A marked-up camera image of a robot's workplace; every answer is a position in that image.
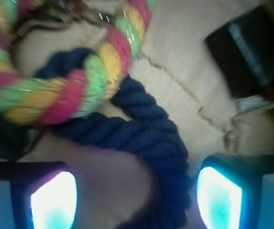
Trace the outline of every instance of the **black object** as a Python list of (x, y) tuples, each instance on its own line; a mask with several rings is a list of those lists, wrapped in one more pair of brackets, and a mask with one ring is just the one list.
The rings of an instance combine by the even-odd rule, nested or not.
[(29, 143), (28, 127), (17, 126), (0, 114), (0, 157), (16, 161)]
[(233, 97), (261, 94), (274, 82), (274, 23), (263, 6), (227, 23), (205, 42)]
[(31, 195), (63, 171), (70, 171), (64, 162), (0, 162), (0, 180), (9, 181), (11, 184), (16, 228), (34, 228), (31, 218)]
[(243, 188), (240, 228), (255, 229), (260, 214), (262, 180), (265, 174), (274, 174), (274, 156), (212, 155), (201, 169), (214, 167), (232, 182)]

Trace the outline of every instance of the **cyan light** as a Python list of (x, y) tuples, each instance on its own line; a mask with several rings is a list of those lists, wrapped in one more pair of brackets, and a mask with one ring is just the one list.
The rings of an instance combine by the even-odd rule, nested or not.
[(61, 172), (31, 195), (34, 229), (70, 229), (76, 206), (75, 177)]
[(198, 177), (197, 201), (208, 229), (238, 229), (242, 188), (212, 167), (203, 168)]

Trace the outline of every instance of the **navy blue rope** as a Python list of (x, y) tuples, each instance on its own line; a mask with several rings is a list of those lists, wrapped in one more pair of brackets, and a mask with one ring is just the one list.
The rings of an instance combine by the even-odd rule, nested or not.
[[(55, 54), (48, 64), (36, 73), (47, 79), (66, 75), (73, 68), (81, 68), (83, 59), (93, 51), (77, 49)], [(141, 83), (129, 76), (111, 102), (120, 107), (132, 121), (107, 118), (93, 113), (88, 118), (77, 118), (54, 125), (58, 136), (86, 146), (112, 148), (131, 152), (143, 158), (154, 173), (159, 187), (159, 205), (142, 218), (119, 225), (119, 229), (176, 229), (186, 223), (185, 209), (190, 204), (187, 175), (187, 150), (176, 125), (166, 111), (157, 106)]]

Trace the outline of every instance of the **twisted rope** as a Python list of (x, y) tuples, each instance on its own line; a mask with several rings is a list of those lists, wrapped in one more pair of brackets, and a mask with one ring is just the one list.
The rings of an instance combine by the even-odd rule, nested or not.
[[(0, 0), (0, 113), (23, 125), (56, 124), (91, 114), (104, 98), (118, 91), (143, 43), (155, 1), (128, 0), (96, 53), (72, 69), (66, 79), (33, 80), (19, 76), (8, 50), (12, 28), (38, 1)], [(67, 11), (65, 6), (57, 14)]]
[[(35, 76), (49, 79), (64, 75), (91, 50), (77, 49), (55, 54)], [(62, 62), (74, 58), (70, 65), (58, 68)], [(129, 76), (111, 102), (120, 107), (133, 120), (119, 117), (107, 118), (93, 113), (87, 118), (53, 125), (60, 137), (86, 146), (130, 152), (143, 158), (158, 181), (159, 205), (143, 218), (119, 225), (119, 229), (175, 229), (186, 223), (185, 209), (190, 204), (187, 175), (187, 150), (176, 125), (168, 119), (167, 112), (159, 107), (153, 96), (146, 93), (143, 85)]]

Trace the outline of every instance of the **rope ring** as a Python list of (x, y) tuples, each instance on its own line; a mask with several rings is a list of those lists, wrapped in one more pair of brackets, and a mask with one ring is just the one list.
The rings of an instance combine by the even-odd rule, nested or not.
[[(65, 12), (52, 12), (53, 17), (62, 22), (83, 17), (80, 0), (56, 1), (65, 5)], [(20, 125), (59, 124), (90, 115), (118, 91), (144, 40), (155, 1), (128, 0), (115, 17), (115, 27), (84, 60), (82, 69), (73, 69), (66, 78), (45, 80), (22, 78), (11, 62), (9, 47), (15, 25), (30, 16), (30, 10), (40, 11), (43, 2), (55, 0), (0, 0), (0, 113)], [(63, 26), (55, 21), (45, 25)]]

